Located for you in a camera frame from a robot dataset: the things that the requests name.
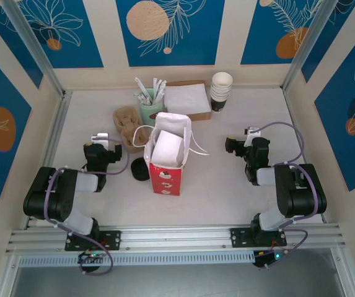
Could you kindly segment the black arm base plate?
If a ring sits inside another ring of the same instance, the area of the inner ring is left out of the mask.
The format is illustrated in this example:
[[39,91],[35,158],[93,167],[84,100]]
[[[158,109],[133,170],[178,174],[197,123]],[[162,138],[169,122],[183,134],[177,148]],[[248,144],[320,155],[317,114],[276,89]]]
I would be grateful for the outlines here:
[[[121,243],[121,231],[95,231],[87,237],[96,240],[108,251],[118,251]],[[67,235],[66,243],[64,246],[65,251],[101,251],[102,249],[96,244],[83,239],[79,236]]]
[[260,248],[270,247],[273,243],[287,246],[284,232],[279,231],[253,231],[251,228],[231,228],[230,237],[233,248]]

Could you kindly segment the aluminium frame post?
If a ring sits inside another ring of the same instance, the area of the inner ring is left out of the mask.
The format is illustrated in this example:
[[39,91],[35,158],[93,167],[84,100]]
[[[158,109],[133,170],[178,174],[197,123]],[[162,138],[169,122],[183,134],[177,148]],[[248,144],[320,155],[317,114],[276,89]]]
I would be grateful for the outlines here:
[[33,33],[30,25],[24,17],[22,11],[19,9],[17,3],[14,0],[0,0],[1,6],[4,9],[9,20],[13,24],[20,39],[24,42],[26,48],[30,52],[32,58],[46,77],[51,88],[55,92],[56,96],[63,100],[64,89],[57,78],[53,67],[47,58],[42,46]]
[[283,93],[286,93],[291,87],[294,79],[307,60],[314,44],[316,43],[319,35],[321,34],[325,24],[328,21],[330,14],[336,6],[338,0],[322,0],[318,12],[315,14],[313,21],[307,30],[307,33],[302,41],[297,53],[292,60],[291,66],[282,82],[281,88]]

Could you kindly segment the white paper napkin stack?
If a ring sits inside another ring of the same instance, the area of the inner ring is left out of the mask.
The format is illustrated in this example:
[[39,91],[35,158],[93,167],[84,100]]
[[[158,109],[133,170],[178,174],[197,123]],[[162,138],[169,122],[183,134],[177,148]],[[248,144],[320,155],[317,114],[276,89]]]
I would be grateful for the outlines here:
[[166,86],[164,105],[169,113],[198,114],[211,111],[204,84]]

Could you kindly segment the brown pulp cup carrier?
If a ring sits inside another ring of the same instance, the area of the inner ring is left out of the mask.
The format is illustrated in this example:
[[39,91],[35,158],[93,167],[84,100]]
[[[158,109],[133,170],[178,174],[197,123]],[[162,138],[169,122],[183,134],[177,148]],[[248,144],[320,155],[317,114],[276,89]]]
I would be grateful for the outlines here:
[[125,106],[113,113],[113,121],[121,139],[129,153],[138,153],[144,150],[149,135],[145,127],[138,129],[136,137],[134,132],[141,126],[140,118],[136,109],[132,106]]

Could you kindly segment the aluminium table edge rail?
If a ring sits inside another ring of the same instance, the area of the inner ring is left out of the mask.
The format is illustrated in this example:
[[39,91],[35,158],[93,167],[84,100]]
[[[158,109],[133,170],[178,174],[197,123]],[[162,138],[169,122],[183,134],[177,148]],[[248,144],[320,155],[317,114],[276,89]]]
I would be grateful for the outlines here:
[[314,101],[294,91],[284,93],[292,123],[299,130],[297,140],[302,156],[296,161],[314,165],[323,189],[327,190],[329,165],[334,156]]
[[60,99],[56,106],[55,115],[53,116],[50,131],[45,143],[45,150],[40,163],[41,166],[53,165],[72,95],[72,90],[65,91],[62,99]]

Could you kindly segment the black controller board green light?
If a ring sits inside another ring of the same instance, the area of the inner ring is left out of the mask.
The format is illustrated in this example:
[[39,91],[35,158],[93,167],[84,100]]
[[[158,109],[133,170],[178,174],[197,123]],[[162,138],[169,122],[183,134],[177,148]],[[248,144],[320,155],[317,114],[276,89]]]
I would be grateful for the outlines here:
[[89,252],[82,252],[78,255],[77,263],[79,265],[84,264],[101,264],[103,262],[103,257],[101,254],[93,254]]
[[253,264],[260,269],[267,268],[282,259],[285,255],[286,253],[282,251],[255,251],[255,262]]

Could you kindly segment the white paper bag red print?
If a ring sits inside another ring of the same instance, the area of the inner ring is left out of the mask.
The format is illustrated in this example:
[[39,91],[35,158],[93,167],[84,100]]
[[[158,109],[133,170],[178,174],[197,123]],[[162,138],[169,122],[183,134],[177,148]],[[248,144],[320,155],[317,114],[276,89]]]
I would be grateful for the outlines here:
[[[191,119],[182,114],[160,112],[144,146],[144,160],[149,170],[152,189],[156,194],[179,196],[181,192],[183,169],[190,152],[207,156],[209,153],[199,146],[192,131]],[[167,131],[183,138],[183,162],[181,167],[171,168],[151,162],[152,152],[161,131]]]

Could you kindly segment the mint green straw holder cup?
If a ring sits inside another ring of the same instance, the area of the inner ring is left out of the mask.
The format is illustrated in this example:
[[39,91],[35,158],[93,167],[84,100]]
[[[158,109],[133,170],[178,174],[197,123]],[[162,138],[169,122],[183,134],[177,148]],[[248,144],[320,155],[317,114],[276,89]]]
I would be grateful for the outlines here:
[[164,110],[164,102],[161,100],[156,105],[143,105],[143,101],[139,101],[139,110],[142,123],[144,125],[153,126],[155,124],[156,114]]

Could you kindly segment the dark green cup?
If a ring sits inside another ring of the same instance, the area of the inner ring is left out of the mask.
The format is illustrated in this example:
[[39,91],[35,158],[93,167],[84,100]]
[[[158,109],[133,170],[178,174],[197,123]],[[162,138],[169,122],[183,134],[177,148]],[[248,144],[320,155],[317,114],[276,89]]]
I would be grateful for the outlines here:
[[215,112],[222,111],[226,102],[227,102],[226,99],[220,100],[220,99],[216,99],[216,98],[211,97],[211,109]]

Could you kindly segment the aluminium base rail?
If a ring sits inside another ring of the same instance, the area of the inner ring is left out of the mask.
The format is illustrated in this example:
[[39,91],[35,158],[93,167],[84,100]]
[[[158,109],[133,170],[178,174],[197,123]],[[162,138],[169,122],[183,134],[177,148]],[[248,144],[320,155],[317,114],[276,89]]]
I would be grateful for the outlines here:
[[[120,230],[120,252],[188,252],[232,249],[228,225],[221,226],[158,226],[112,227]],[[343,248],[346,246],[336,223],[296,224],[285,228],[287,247],[297,246],[308,232],[301,248]],[[12,232],[7,244],[8,254],[54,254],[64,251],[67,233],[53,227],[30,227]]]

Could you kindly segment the aluminium frame beam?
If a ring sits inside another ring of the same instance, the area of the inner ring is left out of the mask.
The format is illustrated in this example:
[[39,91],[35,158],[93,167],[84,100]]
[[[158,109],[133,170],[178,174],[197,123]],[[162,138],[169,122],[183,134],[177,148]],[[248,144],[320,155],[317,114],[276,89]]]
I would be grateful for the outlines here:
[[21,256],[15,253],[1,257],[0,262],[0,297],[10,297],[19,269]]
[[332,247],[330,251],[344,292],[344,297],[355,297],[355,279],[349,268],[344,249]]

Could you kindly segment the black cup lid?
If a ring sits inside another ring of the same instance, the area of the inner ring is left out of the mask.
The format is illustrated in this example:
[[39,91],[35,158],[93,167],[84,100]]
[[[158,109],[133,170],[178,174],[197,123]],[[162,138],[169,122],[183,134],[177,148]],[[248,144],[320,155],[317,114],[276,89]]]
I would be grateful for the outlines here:
[[133,178],[138,181],[147,181],[150,179],[149,170],[143,157],[132,161],[131,173]]

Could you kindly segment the brown cardboard napkin box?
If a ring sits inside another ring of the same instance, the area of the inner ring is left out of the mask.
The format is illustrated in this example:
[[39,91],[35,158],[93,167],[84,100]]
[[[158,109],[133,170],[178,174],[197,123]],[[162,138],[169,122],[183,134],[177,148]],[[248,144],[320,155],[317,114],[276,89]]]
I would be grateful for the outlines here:
[[[204,80],[186,80],[178,82],[168,82],[167,86],[182,86],[182,85],[193,85],[193,84],[204,84]],[[208,113],[198,113],[198,114],[189,114],[187,115],[192,121],[204,121],[211,119],[211,111]]]

